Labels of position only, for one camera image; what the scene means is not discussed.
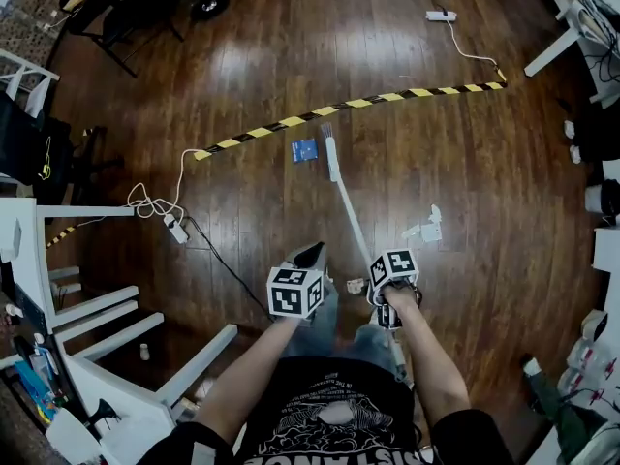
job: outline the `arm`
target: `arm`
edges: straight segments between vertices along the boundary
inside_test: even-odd
[[[419,401],[429,425],[471,408],[465,381],[420,313],[414,293],[387,286],[384,295],[403,323]]]
[[[229,445],[263,396],[299,319],[286,318],[266,330],[259,340],[218,377],[195,421],[216,432]]]

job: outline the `office chair wheel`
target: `office chair wheel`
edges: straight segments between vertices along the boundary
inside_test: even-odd
[[[199,0],[192,7],[192,20],[212,19],[229,6],[230,0]]]

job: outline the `black t-shirt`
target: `black t-shirt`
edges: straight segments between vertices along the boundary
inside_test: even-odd
[[[285,358],[248,418],[235,457],[215,432],[185,423],[140,464],[418,465],[413,411],[412,392],[375,365]],[[431,440],[445,465],[512,464],[493,419],[479,410],[442,418]]]

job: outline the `blue box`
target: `blue box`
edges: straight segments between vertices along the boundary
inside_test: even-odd
[[[293,141],[291,147],[293,148],[293,162],[295,163],[319,158],[317,142],[313,139]]]

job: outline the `power strip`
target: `power strip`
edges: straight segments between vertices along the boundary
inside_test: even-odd
[[[442,22],[455,22],[456,21],[456,12],[443,12],[439,11],[426,11],[426,18],[428,20],[440,20]]]
[[[185,232],[180,223],[172,214],[167,213],[164,216],[164,224],[166,224],[166,227],[172,233],[178,244],[186,243],[189,240],[190,236]]]

